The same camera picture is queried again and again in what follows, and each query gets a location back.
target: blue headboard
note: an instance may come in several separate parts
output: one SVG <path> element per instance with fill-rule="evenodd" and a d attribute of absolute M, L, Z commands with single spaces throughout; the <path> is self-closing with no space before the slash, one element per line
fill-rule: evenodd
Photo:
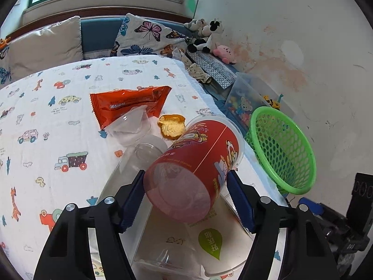
<path fill-rule="evenodd" d="M 83 53 L 99 50 L 112 49 L 119 28 L 124 17 L 96 17 L 81 19 L 82 47 Z M 183 24 L 159 19 L 152 21 L 161 23 L 188 37 L 193 37 L 191 31 Z"/>

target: butterfly pillow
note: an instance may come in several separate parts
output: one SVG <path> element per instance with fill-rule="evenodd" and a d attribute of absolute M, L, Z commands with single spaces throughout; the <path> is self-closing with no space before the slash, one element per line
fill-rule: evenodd
<path fill-rule="evenodd" d="M 111 56 L 162 55 L 172 58 L 172 51 L 186 51 L 188 38 L 163 24 L 128 13 L 122 22 Z"/>
<path fill-rule="evenodd" d="M 9 46 L 0 50 L 0 89 L 12 83 L 12 76 L 10 74 L 10 62 L 8 54 Z"/>

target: bread piece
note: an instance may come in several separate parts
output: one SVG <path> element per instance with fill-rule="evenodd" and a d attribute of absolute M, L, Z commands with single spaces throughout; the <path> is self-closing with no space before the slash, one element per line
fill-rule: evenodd
<path fill-rule="evenodd" d="M 163 115 L 158 120 L 163 137 L 177 140 L 185 131 L 185 118 L 181 115 Z"/>

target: red snack package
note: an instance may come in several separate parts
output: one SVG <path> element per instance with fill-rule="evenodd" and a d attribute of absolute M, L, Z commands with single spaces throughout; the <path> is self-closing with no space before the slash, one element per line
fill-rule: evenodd
<path fill-rule="evenodd" d="M 111 122 L 129 112 L 132 108 L 147 105 L 148 117 L 159 117 L 165 100 L 171 91 L 169 86 L 147 87 L 141 90 L 121 89 L 118 91 L 90 94 L 93 111 L 104 129 Z"/>

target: white pillow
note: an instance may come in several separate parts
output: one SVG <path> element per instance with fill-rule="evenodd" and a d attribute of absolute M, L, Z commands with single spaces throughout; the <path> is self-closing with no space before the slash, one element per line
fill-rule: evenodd
<path fill-rule="evenodd" d="M 128 13 L 115 39 L 111 56 L 161 55 L 172 58 L 172 51 L 186 51 L 185 35 L 163 24 Z"/>
<path fill-rule="evenodd" d="M 46 26 L 10 42 L 14 81 L 44 69 L 83 60 L 80 17 Z"/>
<path fill-rule="evenodd" d="M 12 83 L 10 75 L 9 46 L 0 52 L 0 89 Z"/>

